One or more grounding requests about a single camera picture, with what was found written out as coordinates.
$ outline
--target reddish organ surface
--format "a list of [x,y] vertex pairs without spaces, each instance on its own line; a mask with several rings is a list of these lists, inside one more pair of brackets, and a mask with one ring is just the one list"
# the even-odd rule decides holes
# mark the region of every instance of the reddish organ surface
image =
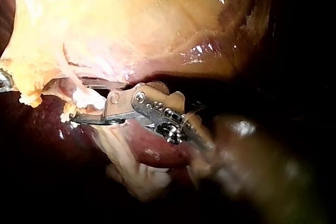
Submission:
[[[141,200],[152,199],[170,183],[164,170],[152,167],[186,173],[192,151],[167,144],[132,122],[117,129],[74,128],[59,120],[63,103],[48,96],[42,102],[41,94],[72,102],[74,87],[83,89],[82,76],[129,83],[157,74],[228,81],[254,60],[272,27],[271,0],[15,2],[15,18],[9,11],[1,26],[3,41],[14,30],[0,68],[13,75],[20,101],[38,108],[18,104],[18,93],[2,95],[2,106],[12,115],[9,122],[20,122],[29,138],[67,159],[91,159],[98,146],[114,163],[111,176]],[[73,83],[44,89],[61,77]],[[170,174],[183,177],[173,170]]]

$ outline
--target screw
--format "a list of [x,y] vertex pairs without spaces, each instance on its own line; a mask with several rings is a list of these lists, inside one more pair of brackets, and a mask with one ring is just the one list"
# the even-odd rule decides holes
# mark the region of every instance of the screw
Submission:
[[158,107],[158,110],[163,110],[164,109],[164,105],[163,105],[162,102],[159,102],[157,107]]
[[173,115],[173,111],[171,109],[166,109],[165,116],[171,117]]
[[119,102],[119,99],[120,99],[120,95],[118,93],[113,93],[111,95],[111,102],[113,104],[117,104]]
[[136,95],[135,95],[135,100],[138,103],[142,103],[145,100],[145,93],[142,91],[139,91]]

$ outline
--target white tissue strand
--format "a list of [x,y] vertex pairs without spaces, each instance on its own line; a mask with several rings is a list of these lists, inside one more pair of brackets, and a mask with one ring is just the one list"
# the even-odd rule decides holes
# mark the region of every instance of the white tissue strand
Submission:
[[167,169],[154,168],[139,163],[120,128],[93,126],[98,136],[93,139],[112,161],[107,168],[108,175],[122,183],[137,199],[146,202],[163,196],[171,178]]
[[76,106],[80,109],[93,105],[96,109],[102,110],[105,106],[106,98],[102,97],[97,91],[87,89],[89,94],[84,94],[79,87],[73,93],[72,98],[76,101]]

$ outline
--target dark background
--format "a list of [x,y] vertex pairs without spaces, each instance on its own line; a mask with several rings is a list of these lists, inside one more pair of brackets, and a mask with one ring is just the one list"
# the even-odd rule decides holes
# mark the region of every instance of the dark background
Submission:
[[[333,52],[328,50],[332,47],[328,42],[331,28],[325,2],[277,0],[275,37],[267,52],[274,60],[272,65],[261,65],[269,70],[268,77],[250,79],[250,87],[241,92],[249,95],[253,90],[250,94],[253,103],[259,99],[254,95],[258,90],[275,111],[299,118],[287,128],[289,134],[298,136],[297,141],[286,144],[314,165],[316,189],[326,208],[331,209],[335,88]],[[8,128],[1,129],[2,139],[13,138]],[[213,185],[205,183],[197,193],[176,188],[165,199],[143,204],[123,186],[106,179],[104,157],[81,164],[55,163],[43,150],[33,150],[27,141],[5,143],[0,157],[0,199],[5,206],[3,212],[17,209],[13,218],[20,218],[19,212],[44,218],[44,213],[49,212],[55,217],[64,218],[72,213],[78,218],[104,216],[111,221],[119,217],[162,223],[228,220],[258,223],[250,207],[219,196]],[[11,156],[10,152],[18,149],[19,155]]]

